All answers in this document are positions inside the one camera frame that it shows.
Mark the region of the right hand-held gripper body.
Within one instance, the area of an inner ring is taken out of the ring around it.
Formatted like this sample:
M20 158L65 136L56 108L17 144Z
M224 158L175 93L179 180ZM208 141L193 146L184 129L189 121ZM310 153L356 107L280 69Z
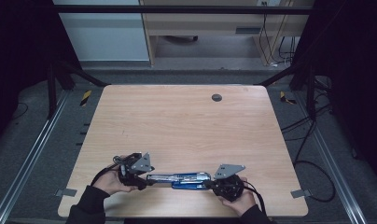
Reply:
M221 164L214 175L211 190L229 202L236 201L244 191L244 182L237 174L244 169L244 165Z

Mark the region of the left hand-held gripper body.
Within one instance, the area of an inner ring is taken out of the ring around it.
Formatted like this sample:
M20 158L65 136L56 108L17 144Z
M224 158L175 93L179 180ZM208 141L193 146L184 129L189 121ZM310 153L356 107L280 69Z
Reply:
M119 167L119 181L125 186L137 187L139 183L153 183L141 177L141 175L154 170L148 153L136 152L123 157L115 156L113 162Z

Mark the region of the black frame strut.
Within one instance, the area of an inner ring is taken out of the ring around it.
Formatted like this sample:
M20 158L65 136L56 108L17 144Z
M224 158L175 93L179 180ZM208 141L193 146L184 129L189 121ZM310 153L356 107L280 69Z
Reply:
M48 93L49 93L49 114L48 118L51 119L57 110L57 97L56 97L56 82L59 82L64 90L72 90L76 83L71 78L75 74L84 78L97 87L106 87L108 83L95 78L82 69L73 66L66 61L56 61L49 65L47 70L48 77Z
M276 75L259 82L260 86L268 87L275 81L292 75L289 87L293 91L302 89L306 85L306 112L310 119L315 120L315 103L314 103L314 69L309 63L295 63Z

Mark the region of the grey tape piece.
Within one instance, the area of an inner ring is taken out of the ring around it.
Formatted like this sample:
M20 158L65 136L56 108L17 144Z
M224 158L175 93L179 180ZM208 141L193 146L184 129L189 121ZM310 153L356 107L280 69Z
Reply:
M57 189L54 193L54 195L57 197L62 197L62 196L75 197L76 194L77 194L76 189Z
M291 195L294 199L296 199L300 197L310 197L312 193L308 189L297 189L292 190Z

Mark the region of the black horizontal bar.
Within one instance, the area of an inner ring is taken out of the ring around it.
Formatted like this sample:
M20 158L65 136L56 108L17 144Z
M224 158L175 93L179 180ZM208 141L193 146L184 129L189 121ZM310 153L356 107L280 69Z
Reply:
M59 13L167 13L167 14L271 14L310 15L311 7L223 7L223 6L90 6L56 5Z

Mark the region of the white cabinet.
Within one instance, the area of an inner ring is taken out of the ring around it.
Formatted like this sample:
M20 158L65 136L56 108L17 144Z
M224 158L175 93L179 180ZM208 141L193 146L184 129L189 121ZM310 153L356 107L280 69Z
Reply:
M81 62L148 61L142 15L60 13Z

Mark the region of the blue stapler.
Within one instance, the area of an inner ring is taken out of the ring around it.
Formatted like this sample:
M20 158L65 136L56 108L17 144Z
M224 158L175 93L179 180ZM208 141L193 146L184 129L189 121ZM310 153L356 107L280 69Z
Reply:
M172 189L205 190L204 181L211 180L206 172L181 174L152 174L155 185L167 186Z

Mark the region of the black curtain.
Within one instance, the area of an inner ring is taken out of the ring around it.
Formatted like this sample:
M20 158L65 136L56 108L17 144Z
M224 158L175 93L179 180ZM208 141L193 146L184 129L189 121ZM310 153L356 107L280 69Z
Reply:
M331 79L337 116L377 176L377 0L314 0L295 57Z
M19 93L47 79L51 63L80 67L53 0L0 0L0 137Z

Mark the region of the person's right hand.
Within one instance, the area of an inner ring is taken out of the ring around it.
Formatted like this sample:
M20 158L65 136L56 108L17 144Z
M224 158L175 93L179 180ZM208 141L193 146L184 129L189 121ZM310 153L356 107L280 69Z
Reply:
M248 189L244 189L242 195L234 202L230 202L221 196L218 196L218 199L224 206L233 210L238 217L241 217L246 211L257 204L253 192Z

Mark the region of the aluminium floor rail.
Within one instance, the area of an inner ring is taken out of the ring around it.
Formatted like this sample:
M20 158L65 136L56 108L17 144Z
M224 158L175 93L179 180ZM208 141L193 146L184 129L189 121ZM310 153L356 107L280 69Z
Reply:
M302 95L295 93L295 97L298 101L299 108L304 117L309 117L306 112L306 103ZM326 110L329 110L330 105L321 105L315 108L315 120L313 126L308 125L311 130L311 137L314 139L315 148L317 149L320 158L326 169L326 173L329 175L332 183L334 184L336 195L339 197L345 214L348 216L351 224L368 224L362 209L360 208L354 193L352 192L346 178L344 177L342 170L336 160L333 158L331 151L326 142L326 138L321 133L317 124L319 117Z
M0 202L0 224L5 224L8 216L10 215L16 201L19 199L21 192L26 185L26 182L33 171L35 164L40 157L46 143L51 136L51 133L58 122L63 109L65 108L66 101L71 95L70 91L62 91L61 96L57 102L55 112L46 120L40 134L35 139L28 155L26 156L23 164L16 174L12 184L8 188L3 200Z

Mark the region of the person's left hand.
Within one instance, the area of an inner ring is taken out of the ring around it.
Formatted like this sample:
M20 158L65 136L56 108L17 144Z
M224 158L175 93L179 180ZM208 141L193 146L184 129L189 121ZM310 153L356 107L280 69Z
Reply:
M137 189L136 186L125 186L121 183L119 181L118 169L113 165L106 167L91 185L109 195L117 192L131 192Z

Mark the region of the yellow clamp right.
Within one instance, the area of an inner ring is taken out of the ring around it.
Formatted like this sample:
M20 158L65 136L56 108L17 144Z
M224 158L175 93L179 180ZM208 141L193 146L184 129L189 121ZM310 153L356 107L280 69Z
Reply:
M295 100L289 100L283 91L280 91L280 101L283 103L288 103L290 105L295 105L297 102Z

